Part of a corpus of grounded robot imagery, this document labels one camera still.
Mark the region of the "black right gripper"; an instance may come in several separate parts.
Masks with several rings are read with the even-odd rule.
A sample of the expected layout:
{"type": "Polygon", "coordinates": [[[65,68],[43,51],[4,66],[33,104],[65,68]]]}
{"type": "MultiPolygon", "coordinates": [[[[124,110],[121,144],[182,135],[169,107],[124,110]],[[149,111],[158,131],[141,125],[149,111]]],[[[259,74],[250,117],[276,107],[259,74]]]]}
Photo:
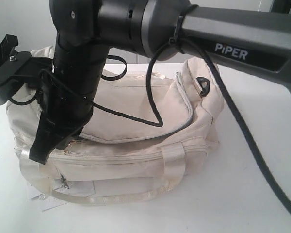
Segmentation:
{"type": "Polygon", "coordinates": [[[53,59],[53,67],[42,71],[42,113],[29,159],[45,162],[54,149],[64,150],[91,119],[91,102],[107,59],[107,50],[43,48],[37,55],[53,59]]]}

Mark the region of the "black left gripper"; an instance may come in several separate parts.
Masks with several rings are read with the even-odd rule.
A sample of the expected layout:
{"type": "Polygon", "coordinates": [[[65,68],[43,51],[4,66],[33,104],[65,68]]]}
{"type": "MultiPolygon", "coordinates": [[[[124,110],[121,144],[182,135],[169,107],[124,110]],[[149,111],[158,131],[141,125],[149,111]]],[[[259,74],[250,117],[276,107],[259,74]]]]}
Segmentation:
{"type": "Polygon", "coordinates": [[[0,43],[0,66],[15,54],[16,46],[18,46],[18,37],[7,34],[0,43]]]}

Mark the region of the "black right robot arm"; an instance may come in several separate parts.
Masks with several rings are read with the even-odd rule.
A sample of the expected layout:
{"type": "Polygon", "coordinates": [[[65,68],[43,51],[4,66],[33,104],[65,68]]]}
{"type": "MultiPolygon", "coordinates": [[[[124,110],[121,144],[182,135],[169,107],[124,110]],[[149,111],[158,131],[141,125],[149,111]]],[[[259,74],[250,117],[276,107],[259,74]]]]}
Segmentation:
{"type": "Polygon", "coordinates": [[[218,62],[291,94],[291,15],[207,8],[188,0],[52,0],[53,68],[43,69],[42,115],[30,149],[45,164],[89,122],[110,48],[157,60],[176,53],[218,62]]]}

